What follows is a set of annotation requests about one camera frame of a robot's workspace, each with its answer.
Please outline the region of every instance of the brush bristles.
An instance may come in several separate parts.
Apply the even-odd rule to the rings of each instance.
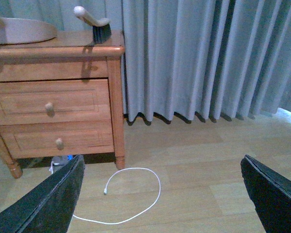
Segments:
[[[93,41],[95,44],[106,42],[111,36],[110,24],[102,27],[93,26]]]

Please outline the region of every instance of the curtain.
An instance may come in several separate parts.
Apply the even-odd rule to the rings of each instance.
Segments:
[[[129,120],[291,111],[291,0],[123,0]]]

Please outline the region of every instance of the drawer knob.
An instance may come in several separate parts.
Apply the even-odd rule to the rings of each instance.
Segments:
[[[51,102],[48,102],[46,105],[45,105],[45,109],[47,110],[47,115],[49,117],[53,117],[55,116],[55,112],[54,112],[54,106]]]
[[[63,143],[63,140],[61,138],[58,138],[56,141],[56,147],[57,149],[59,150],[63,150],[64,149],[64,143]]]

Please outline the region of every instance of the nightstand leg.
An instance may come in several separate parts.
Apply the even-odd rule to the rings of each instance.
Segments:
[[[17,161],[14,161],[13,164],[7,164],[8,168],[10,169],[10,172],[14,178],[20,178],[23,175],[23,172],[18,164]]]
[[[23,173],[18,162],[11,157],[1,135],[0,135],[0,157],[2,161],[8,166],[14,178],[19,178],[22,176]]]
[[[124,157],[116,157],[115,158],[116,168],[122,170],[125,168],[125,158]]]
[[[117,169],[125,168],[123,93],[120,57],[108,57],[108,79],[113,130],[114,153]]]

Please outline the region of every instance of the nightstand top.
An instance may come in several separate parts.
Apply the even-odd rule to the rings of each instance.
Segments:
[[[92,34],[91,31],[59,31],[56,38],[48,41],[0,46],[0,59],[121,56],[124,53],[121,31],[112,31],[109,40],[97,45],[92,44]]]

